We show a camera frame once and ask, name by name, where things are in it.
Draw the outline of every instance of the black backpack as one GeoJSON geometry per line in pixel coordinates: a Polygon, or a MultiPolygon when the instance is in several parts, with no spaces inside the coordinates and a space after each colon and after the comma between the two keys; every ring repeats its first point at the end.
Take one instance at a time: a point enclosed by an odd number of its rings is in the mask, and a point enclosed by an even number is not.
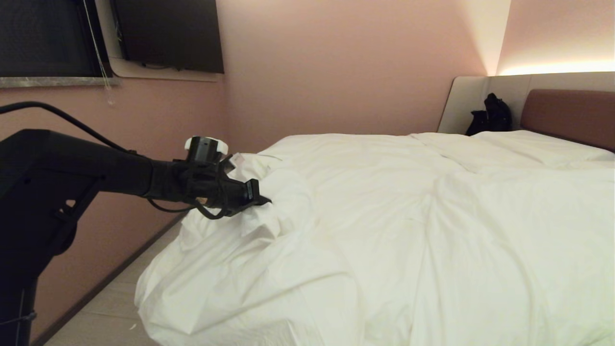
{"type": "Polygon", "coordinates": [[[471,136],[483,131],[512,130],[512,114],[508,105],[496,94],[490,93],[485,99],[486,111],[473,111],[474,119],[466,135],[471,136]]]}

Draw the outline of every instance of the upholstered headboard panel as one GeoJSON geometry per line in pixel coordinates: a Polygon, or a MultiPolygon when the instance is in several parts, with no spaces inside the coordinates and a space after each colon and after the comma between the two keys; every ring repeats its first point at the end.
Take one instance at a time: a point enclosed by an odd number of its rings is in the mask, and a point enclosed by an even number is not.
{"type": "Polygon", "coordinates": [[[615,92],[532,90],[521,127],[615,152],[615,92]]]}

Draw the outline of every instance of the television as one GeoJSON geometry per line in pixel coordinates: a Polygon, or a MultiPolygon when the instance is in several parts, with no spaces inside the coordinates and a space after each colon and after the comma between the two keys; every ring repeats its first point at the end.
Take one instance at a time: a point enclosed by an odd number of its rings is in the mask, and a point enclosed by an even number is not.
{"type": "Polygon", "coordinates": [[[224,73],[215,0],[112,0],[126,60],[224,73]]]}

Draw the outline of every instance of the baseboard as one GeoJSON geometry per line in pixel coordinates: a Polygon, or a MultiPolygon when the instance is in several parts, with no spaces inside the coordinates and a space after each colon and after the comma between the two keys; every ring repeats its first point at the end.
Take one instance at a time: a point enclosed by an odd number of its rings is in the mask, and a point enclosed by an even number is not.
{"type": "Polygon", "coordinates": [[[178,214],[171,222],[165,225],[156,235],[154,235],[147,243],[133,253],[128,259],[123,261],[119,267],[113,272],[107,275],[98,285],[96,285],[90,292],[83,296],[73,307],[70,308],[62,317],[54,322],[47,330],[45,330],[36,340],[30,342],[31,346],[44,346],[52,336],[55,335],[68,321],[70,321],[81,309],[83,309],[96,295],[100,293],[110,282],[113,281],[118,275],[120,275],[128,266],[134,262],[145,250],[149,249],[164,233],[167,233],[171,227],[178,223],[187,213],[178,214]]]}

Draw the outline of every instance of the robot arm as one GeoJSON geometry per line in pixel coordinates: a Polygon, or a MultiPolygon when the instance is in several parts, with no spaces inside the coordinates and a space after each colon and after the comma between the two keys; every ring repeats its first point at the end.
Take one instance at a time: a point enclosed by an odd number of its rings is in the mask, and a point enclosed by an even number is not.
{"type": "Polygon", "coordinates": [[[36,280],[70,247],[98,192],[141,196],[163,211],[153,200],[184,202],[210,219],[270,202],[257,180],[226,175],[233,167],[221,160],[217,140],[193,137],[188,157],[173,161],[115,146],[49,130],[22,130],[0,142],[0,340],[27,345],[36,280]],[[204,206],[221,210],[213,215],[204,206]]]}

